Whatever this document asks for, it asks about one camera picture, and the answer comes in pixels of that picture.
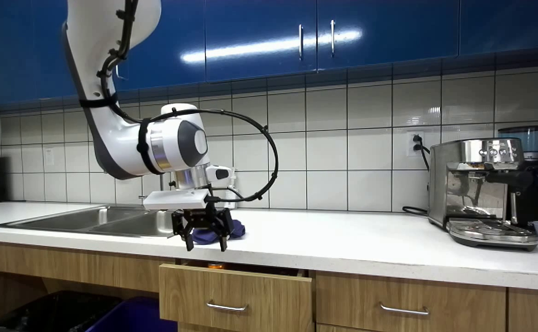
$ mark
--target espresso machine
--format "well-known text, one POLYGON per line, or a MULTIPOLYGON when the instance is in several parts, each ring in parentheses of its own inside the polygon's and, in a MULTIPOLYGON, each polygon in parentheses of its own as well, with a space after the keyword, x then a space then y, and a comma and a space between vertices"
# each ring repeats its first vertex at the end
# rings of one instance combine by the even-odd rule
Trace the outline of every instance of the espresso machine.
POLYGON ((431 148, 429 222, 466 246, 532 250, 532 231, 514 226, 516 196, 532 178, 519 172, 519 139, 455 141, 431 148))
POLYGON ((503 139, 519 139, 523 161, 517 172, 527 174, 530 180, 525 189, 512 198, 510 205, 516 205, 516 217, 512 220, 517 228, 532 229, 532 222, 538 220, 538 126, 517 126, 497 130, 503 139))

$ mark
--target kitchen counter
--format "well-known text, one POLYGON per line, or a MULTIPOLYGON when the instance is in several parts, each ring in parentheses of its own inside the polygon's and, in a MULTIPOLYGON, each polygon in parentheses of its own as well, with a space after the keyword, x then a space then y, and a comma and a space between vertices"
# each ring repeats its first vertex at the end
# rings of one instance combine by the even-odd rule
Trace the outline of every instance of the kitchen counter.
MULTIPOLYGON (((0 204, 0 224, 94 209, 95 205, 0 204)), ((95 237, 0 229, 2 244, 101 253, 234 263, 311 272, 398 277, 458 285, 538 290, 534 252, 481 250, 455 244, 422 217, 232 211, 247 228, 243 241, 197 246, 180 239, 95 237)))

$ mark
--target cabinet door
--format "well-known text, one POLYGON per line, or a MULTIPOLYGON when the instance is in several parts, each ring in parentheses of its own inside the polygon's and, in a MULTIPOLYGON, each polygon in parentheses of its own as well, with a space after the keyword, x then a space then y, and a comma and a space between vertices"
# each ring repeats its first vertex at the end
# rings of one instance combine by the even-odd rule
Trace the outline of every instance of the cabinet door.
POLYGON ((204 63, 186 63, 186 52, 204 51, 202 0, 162 0, 154 32, 129 52, 118 69, 118 89, 153 89, 197 84, 204 63))
POLYGON ((306 277, 160 266, 158 285, 162 320, 243 332, 313 331, 306 277))
POLYGON ((73 80, 64 54, 62 27, 66 23, 66 3, 31 3, 33 34, 37 39, 33 54, 25 62, 33 67, 35 99, 72 99, 73 80))
POLYGON ((318 69, 453 56, 457 10, 453 0, 318 0, 318 69))
POLYGON ((313 69, 313 0, 208 0, 204 58, 212 82, 313 69))
POLYGON ((505 331, 506 292, 464 285, 318 274, 317 324, 364 331, 505 331))
POLYGON ((538 331, 538 292, 508 290, 508 332, 538 331))
POLYGON ((35 54, 33 4, 0 0, 0 104, 37 99, 35 54))
POLYGON ((538 0, 464 0, 460 54, 538 49, 538 0))

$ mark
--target sink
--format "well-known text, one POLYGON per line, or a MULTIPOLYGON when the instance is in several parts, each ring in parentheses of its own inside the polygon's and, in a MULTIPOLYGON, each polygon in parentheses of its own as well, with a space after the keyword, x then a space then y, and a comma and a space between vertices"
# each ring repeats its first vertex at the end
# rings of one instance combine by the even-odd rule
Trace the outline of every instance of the sink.
POLYGON ((81 233, 105 237, 169 237, 171 218, 143 207, 108 207, 42 220, 0 224, 2 229, 81 233))

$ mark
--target white robotic arm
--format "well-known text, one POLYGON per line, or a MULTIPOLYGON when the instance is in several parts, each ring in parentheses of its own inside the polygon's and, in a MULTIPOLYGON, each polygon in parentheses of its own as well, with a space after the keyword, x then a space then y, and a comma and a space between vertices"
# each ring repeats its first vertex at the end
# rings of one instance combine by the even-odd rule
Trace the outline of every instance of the white robotic arm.
POLYGON ((64 41, 70 71, 99 167, 116 180, 173 172, 178 189, 149 194, 143 207, 173 211, 173 233, 182 237, 188 250, 193 248, 193 229, 213 231, 224 250, 232 220, 228 209, 217 211, 215 205, 259 200, 276 180, 276 148, 267 128, 228 111, 171 104, 153 121, 134 121, 119 110, 112 73, 158 21, 160 0, 142 0, 140 6, 138 0, 68 0, 64 41), (267 139, 274 154, 274 174, 259 193, 237 200, 213 196, 213 185, 234 180, 234 174, 210 165, 199 113, 239 119, 267 139))

